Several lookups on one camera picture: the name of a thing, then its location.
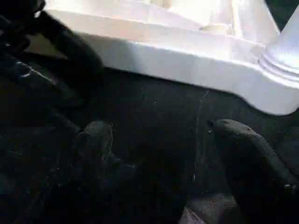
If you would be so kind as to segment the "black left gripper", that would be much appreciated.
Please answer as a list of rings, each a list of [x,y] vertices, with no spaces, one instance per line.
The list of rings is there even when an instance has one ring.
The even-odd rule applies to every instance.
[[[0,2],[0,62],[30,44],[29,35],[43,33],[55,48],[80,67],[73,78],[80,90],[92,92],[101,80],[103,63],[97,53],[70,28],[47,12],[43,0],[2,0]],[[17,62],[14,79],[52,105],[78,107],[84,103],[79,93],[62,79],[38,64]]]

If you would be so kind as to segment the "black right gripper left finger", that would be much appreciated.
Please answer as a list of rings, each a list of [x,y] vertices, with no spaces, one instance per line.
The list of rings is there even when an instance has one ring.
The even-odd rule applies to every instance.
[[[13,222],[84,224],[87,197],[97,194],[112,153],[111,126],[13,129]]]

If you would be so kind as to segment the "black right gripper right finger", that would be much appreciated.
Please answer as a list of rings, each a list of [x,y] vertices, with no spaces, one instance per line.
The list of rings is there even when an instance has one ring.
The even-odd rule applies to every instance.
[[[251,127],[232,119],[208,122],[226,180],[249,224],[299,222],[299,168]]]

